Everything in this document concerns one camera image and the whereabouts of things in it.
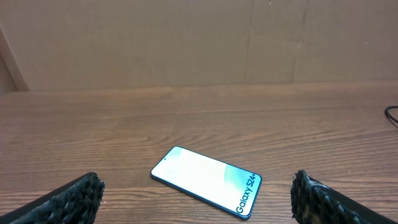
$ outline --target textured black gripper pad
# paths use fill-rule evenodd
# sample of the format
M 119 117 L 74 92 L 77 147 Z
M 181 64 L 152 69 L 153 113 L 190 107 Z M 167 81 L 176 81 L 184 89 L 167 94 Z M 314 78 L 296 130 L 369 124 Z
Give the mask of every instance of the textured black gripper pad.
M 290 194 L 293 218 L 299 224 L 396 223 L 308 177 L 304 170 L 295 174 Z
M 12 224 L 92 224 L 100 206 L 105 184 L 90 173 L 67 190 L 53 196 Z

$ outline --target black cable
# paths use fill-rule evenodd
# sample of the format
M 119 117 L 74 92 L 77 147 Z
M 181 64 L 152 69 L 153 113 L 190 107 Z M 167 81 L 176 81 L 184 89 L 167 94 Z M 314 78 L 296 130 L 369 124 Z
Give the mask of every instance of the black cable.
M 398 120 L 395 119 L 393 116 L 391 116 L 390 112 L 388 112 L 390 109 L 398 109 L 398 106 L 389 106 L 384 110 L 384 114 L 390 118 L 391 120 L 395 121 L 396 123 L 398 123 Z

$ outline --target wooden tabletop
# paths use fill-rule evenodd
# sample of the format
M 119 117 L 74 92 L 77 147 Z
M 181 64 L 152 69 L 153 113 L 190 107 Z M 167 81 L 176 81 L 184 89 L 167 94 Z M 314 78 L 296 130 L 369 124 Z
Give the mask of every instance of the wooden tabletop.
M 398 82 L 14 92 L 0 97 L 0 215 L 85 174 L 96 223 L 239 223 L 152 180 L 175 145 L 261 174 L 250 223 L 295 223 L 308 174 L 398 221 Z

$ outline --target light blue screen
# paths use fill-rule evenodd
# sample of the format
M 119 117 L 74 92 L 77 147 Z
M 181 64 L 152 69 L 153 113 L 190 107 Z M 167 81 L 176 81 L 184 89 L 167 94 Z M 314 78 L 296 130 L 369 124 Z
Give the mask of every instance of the light blue screen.
M 250 215 L 261 177 L 252 172 L 174 147 L 152 175 L 243 217 Z

